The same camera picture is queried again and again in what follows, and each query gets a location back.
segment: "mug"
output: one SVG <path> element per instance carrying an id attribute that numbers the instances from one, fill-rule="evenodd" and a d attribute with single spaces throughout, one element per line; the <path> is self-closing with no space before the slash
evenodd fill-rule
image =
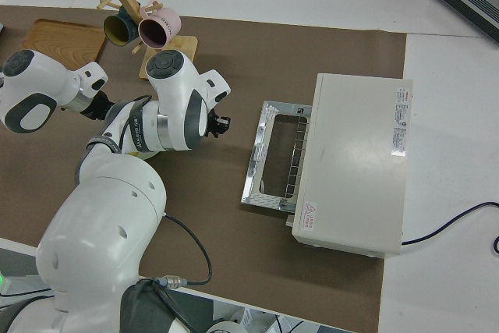
<path id="1" fill-rule="evenodd" d="M 106 37 L 118 46 L 124 46 L 139 36 L 137 24 L 123 6 L 118 14 L 104 20 L 104 32 Z"/>
<path id="2" fill-rule="evenodd" d="M 161 8 L 148 14 L 146 8 L 158 4 L 152 1 L 144 7 L 140 7 L 142 21 L 139 23 L 139 36 L 144 44 L 153 48 L 161 49 L 170 42 L 180 31 L 181 22 L 177 12 L 170 8 Z"/>

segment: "gray joint cap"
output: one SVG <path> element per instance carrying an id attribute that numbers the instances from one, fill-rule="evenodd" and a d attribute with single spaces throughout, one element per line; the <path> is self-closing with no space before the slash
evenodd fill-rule
<path id="1" fill-rule="evenodd" d="M 184 57 L 176 50 L 158 52 L 147 62 L 147 74 L 153 78 L 164 79 L 174 76 L 183 66 Z"/>
<path id="2" fill-rule="evenodd" d="M 22 50 L 12 55 L 3 66 L 3 73 L 6 77 L 14 77 L 26 70 L 33 60 L 34 52 Z"/>

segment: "pink mug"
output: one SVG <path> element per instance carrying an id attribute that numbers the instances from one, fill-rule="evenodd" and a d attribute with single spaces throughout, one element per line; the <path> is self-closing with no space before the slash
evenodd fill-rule
<path id="1" fill-rule="evenodd" d="M 161 8 L 146 12 L 146 8 L 157 5 L 153 0 L 148 5 L 140 7 L 142 21 L 139 23 L 139 36 L 143 43 L 156 50 L 163 48 L 180 31 L 182 23 L 177 12 L 170 8 Z"/>

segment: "mug handle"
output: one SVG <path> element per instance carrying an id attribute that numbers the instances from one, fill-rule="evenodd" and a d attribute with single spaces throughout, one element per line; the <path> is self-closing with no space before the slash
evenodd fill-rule
<path id="1" fill-rule="evenodd" d="M 146 12 L 146 8 L 148 7 L 151 7 L 152 5 L 158 5 L 159 4 L 159 1 L 158 0 L 151 0 L 150 2 L 148 2 L 144 7 L 140 7 L 139 8 L 139 13 L 140 13 L 140 16 L 143 18 L 143 19 L 148 19 L 150 14 L 148 14 Z"/>

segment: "cable connector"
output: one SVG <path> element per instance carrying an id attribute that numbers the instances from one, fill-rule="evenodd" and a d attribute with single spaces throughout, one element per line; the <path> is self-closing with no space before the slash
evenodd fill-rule
<path id="1" fill-rule="evenodd" d="M 187 286 L 187 280 L 179 276 L 165 275 L 154 280 L 166 289 L 178 289 Z"/>

